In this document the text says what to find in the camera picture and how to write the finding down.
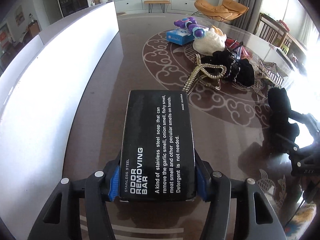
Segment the gray curtain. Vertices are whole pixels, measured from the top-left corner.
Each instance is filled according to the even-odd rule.
[[[239,3],[249,7],[249,9],[244,15],[241,15],[239,18],[235,19],[232,25],[247,31],[256,0],[239,0]]]

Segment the blue box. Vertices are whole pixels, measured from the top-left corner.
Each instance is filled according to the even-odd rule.
[[[205,31],[209,30],[209,28],[205,26],[199,25],[199,27],[203,28]],[[171,31],[167,31],[166,39],[167,41],[171,41],[179,45],[184,45],[190,41],[193,41],[195,37],[187,28],[177,28]]]

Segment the round table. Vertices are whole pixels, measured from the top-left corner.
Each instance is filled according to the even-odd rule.
[[[83,93],[69,135],[63,177],[87,178],[116,157],[122,145],[130,90],[181,90],[192,71],[194,51],[165,40],[164,31],[175,28],[178,14],[135,14],[118,18],[119,33],[94,70]],[[283,83],[295,89],[298,73],[266,41],[231,25],[196,17],[201,25],[214,24],[228,37],[243,41],[255,57],[275,62],[288,75]],[[189,96],[194,145],[203,160],[229,178],[254,178],[284,224],[301,195],[299,178],[290,175],[287,154],[273,156],[265,146],[269,108],[267,88],[242,89],[222,84],[221,91],[198,87]],[[291,97],[299,112],[311,112],[303,95]],[[84,201],[80,202],[82,233],[87,237]],[[117,239],[199,239],[209,203],[193,202],[107,203]],[[232,238],[236,201],[231,200],[228,239]]]

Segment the purple flower toy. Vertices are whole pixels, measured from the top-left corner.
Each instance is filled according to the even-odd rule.
[[[188,30],[192,32],[193,36],[197,39],[201,39],[205,36],[205,30],[197,25],[196,19],[193,17],[175,21],[174,25],[180,28],[188,28]]]

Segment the black box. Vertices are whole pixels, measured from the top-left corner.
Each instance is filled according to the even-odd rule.
[[[130,92],[119,197],[123,201],[183,201],[196,197],[194,148],[185,92]]]

